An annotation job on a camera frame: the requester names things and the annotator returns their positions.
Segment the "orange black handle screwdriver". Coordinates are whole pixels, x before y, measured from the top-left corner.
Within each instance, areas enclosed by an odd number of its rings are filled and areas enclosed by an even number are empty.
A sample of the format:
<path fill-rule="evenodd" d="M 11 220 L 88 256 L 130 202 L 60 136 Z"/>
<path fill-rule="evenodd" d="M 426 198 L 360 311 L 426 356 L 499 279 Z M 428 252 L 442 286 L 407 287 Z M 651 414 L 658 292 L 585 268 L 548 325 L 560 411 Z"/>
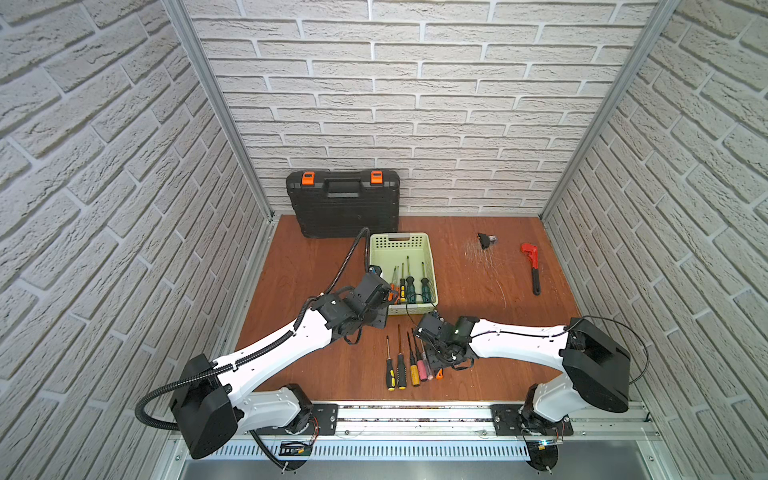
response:
<path fill-rule="evenodd" d="M 398 301 L 399 293 L 400 293 L 400 289 L 397 284 L 397 280 L 398 280 L 397 272 L 398 272 L 398 267 L 395 266 L 393 269 L 392 280 L 390 282 L 390 294 L 389 294 L 389 301 L 392 303 L 396 303 Z"/>

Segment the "green handle screwdriver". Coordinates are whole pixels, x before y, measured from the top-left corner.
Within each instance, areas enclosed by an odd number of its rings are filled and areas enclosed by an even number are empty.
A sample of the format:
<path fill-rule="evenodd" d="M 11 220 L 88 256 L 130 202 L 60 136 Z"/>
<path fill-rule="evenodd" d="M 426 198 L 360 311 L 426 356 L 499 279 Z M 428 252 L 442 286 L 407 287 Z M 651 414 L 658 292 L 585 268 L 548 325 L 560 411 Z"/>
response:
<path fill-rule="evenodd" d="M 423 303 L 431 304 L 433 302 L 432 292 L 431 292 L 431 286 L 430 286 L 430 280 L 426 275 L 426 266 L 425 263 L 421 263 L 422 266 L 422 278 L 420 280 L 421 282 L 421 299 Z"/>
<path fill-rule="evenodd" d="M 415 279 L 411 274 L 409 256 L 406 257 L 406 270 L 407 270 L 407 276 L 405 279 L 406 302 L 408 304 L 415 304 L 417 295 L 416 295 L 416 289 L 415 289 Z"/>

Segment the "black yellow handle screwdriver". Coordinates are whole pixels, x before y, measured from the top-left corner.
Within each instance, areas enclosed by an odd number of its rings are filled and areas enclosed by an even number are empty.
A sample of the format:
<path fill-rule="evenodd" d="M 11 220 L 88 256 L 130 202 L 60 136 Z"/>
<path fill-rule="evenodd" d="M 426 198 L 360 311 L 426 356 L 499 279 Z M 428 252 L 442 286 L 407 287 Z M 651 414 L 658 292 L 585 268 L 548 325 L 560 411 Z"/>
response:
<path fill-rule="evenodd" d="M 401 267 L 401 274 L 399 278 L 399 297 L 398 297 L 398 304 L 405 304 L 406 302 L 406 279 L 404 274 L 404 267 Z"/>

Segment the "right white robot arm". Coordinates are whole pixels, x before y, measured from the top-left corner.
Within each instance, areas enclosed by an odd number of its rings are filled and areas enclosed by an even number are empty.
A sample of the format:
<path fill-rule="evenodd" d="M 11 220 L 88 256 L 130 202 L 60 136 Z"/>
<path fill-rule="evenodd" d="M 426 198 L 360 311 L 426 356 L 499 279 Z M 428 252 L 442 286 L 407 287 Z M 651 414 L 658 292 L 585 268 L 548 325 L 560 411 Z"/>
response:
<path fill-rule="evenodd" d="M 430 367 L 462 370 L 465 362 L 505 358 L 560 372 L 529 388 L 519 410 L 524 423 L 549 428 L 571 413 L 594 407 L 629 409 L 630 353 L 584 318 L 567 325 L 528 327 L 462 316 L 451 324 L 437 313 L 422 317 L 415 336 L 424 342 Z"/>

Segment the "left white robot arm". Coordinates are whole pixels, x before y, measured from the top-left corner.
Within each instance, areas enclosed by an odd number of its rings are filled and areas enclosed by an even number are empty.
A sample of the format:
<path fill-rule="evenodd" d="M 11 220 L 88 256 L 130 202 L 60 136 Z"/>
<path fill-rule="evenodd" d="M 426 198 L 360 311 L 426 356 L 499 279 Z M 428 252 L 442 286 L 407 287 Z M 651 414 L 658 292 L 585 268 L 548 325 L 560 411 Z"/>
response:
<path fill-rule="evenodd" d="M 235 434 L 267 427 L 300 431 L 312 403 L 295 384 L 261 393 L 253 390 L 298 359 L 359 333 L 386 325 L 390 283 L 372 266 L 355 288 L 318 297 L 300 319 L 241 350 L 215 360 L 200 354 L 181 378 L 191 382 L 172 393 L 169 408 L 194 459 L 224 446 Z"/>

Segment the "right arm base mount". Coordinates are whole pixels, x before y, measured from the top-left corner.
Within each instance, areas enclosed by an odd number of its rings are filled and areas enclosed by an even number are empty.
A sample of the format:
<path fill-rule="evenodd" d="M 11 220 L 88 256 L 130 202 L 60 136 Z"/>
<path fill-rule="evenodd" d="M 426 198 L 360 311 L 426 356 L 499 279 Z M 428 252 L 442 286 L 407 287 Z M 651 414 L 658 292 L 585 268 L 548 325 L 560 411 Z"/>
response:
<path fill-rule="evenodd" d="M 535 435 L 547 437 L 573 435 L 573 427 L 568 416 L 560 422 L 545 420 L 535 414 L 526 418 L 522 413 L 523 407 L 524 405 L 520 403 L 490 405 L 491 420 L 497 436 L 528 438 Z"/>

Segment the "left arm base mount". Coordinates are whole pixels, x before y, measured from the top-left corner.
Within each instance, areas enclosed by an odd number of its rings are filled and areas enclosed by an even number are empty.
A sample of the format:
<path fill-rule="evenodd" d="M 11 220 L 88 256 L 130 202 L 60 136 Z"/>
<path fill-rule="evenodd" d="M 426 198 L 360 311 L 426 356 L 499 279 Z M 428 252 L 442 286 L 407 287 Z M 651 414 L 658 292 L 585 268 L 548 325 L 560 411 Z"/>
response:
<path fill-rule="evenodd" d="M 259 434 L 310 436 L 318 433 L 319 436 L 334 436 L 338 414 L 337 403 L 315 403 L 310 413 L 301 413 L 299 418 L 293 420 L 288 426 L 265 427 L 259 430 Z"/>

